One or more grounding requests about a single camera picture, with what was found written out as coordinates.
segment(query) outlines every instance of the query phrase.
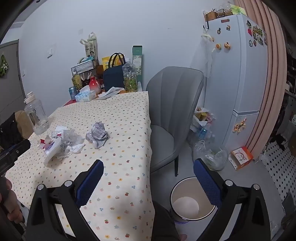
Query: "refrigerator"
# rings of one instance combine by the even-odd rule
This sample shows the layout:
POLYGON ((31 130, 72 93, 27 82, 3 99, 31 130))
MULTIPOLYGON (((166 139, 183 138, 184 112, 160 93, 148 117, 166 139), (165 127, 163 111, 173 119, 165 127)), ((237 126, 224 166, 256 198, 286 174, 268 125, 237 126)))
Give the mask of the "refrigerator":
POLYGON ((209 43, 212 64, 204 107, 216 118, 211 126, 215 143, 230 152, 246 145, 258 117, 266 84, 268 42, 263 30, 262 36, 253 32, 261 29, 243 14, 208 23, 207 34, 214 42, 209 43), (237 132, 235 126, 242 122, 244 126, 237 132))

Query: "door frame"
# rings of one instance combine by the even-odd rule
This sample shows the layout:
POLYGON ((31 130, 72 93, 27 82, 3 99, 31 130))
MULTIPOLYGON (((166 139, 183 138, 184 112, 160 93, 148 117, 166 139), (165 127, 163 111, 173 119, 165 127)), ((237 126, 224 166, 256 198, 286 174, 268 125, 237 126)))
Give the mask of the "door frame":
POLYGON ((14 40, 14 41, 10 41, 4 44, 0 44, 0 54, 2 55, 2 51, 1 48, 12 45, 12 44, 17 44, 17 70, 18 70, 18 76, 19 76, 19 81, 20 81, 20 86, 22 89, 22 94, 24 96, 24 99, 26 98, 26 94, 24 91, 24 86, 22 85, 22 77, 21 77, 21 73, 20 73, 20 62, 19 62, 19 39, 14 40))

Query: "orange magnet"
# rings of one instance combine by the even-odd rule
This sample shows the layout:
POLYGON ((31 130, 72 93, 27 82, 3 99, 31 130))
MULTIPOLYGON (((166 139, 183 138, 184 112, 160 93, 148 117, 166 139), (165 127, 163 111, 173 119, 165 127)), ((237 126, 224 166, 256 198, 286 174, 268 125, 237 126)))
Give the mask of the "orange magnet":
POLYGON ((230 45, 229 45, 229 43, 226 42, 226 43, 224 44, 224 47, 225 47, 226 49, 230 49, 230 45))

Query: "black and white tile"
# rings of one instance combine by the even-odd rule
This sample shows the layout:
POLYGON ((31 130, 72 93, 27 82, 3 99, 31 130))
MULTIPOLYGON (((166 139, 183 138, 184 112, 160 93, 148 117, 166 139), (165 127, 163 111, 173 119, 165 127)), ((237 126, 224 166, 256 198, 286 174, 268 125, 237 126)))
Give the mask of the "black and white tile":
POLYGON ((282 145, 285 147, 284 151, 276 142, 269 143, 261 160, 271 175, 282 201, 290 191, 296 203, 296 157, 291 155, 287 141, 282 145))

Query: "gray chair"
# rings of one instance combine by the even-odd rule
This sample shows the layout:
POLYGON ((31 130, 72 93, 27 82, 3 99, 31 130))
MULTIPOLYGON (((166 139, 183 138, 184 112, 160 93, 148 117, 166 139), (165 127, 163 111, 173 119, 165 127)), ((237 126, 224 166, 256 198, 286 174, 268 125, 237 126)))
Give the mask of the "gray chair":
POLYGON ((193 113, 203 87, 203 73, 183 67, 166 67, 148 83, 151 119, 150 172, 175 161, 186 140, 193 113))

